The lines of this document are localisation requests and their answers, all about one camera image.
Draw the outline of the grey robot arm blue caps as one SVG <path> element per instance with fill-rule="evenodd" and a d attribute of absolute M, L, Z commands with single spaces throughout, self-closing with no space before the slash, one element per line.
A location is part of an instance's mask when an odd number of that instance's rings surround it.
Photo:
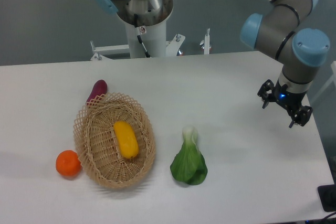
<path fill-rule="evenodd" d="M 95 0 L 106 13 L 117 15 L 125 24 L 132 58 L 175 57 L 184 38 L 166 41 L 166 21 L 172 0 Z M 269 0 L 267 15 L 252 14 L 244 22 L 240 40 L 252 49 L 282 63 L 276 83 L 267 80 L 258 91 L 263 105 L 276 103 L 291 117 L 292 124 L 306 125 L 313 109 L 302 100 L 329 48 L 328 36 L 318 29 L 299 30 L 318 0 Z"/>

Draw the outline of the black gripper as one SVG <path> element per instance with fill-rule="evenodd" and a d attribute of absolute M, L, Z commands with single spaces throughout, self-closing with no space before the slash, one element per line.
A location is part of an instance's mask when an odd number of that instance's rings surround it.
<path fill-rule="evenodd" d="M 268 79 L 261 85 L 257 95 L 263 102 L 263 109 L 265 109 L 269 103 L 276 102 L 288 112 L 291 117 L 289 128 L 292 128 L 294 125 L 305 126 L 310 120 L 313 108 L 307 105 L 302 106 L 302 100 L 306 92 L 291 93 L 285 91 L 278 81 L 274 86 L 274 83 Z"/>

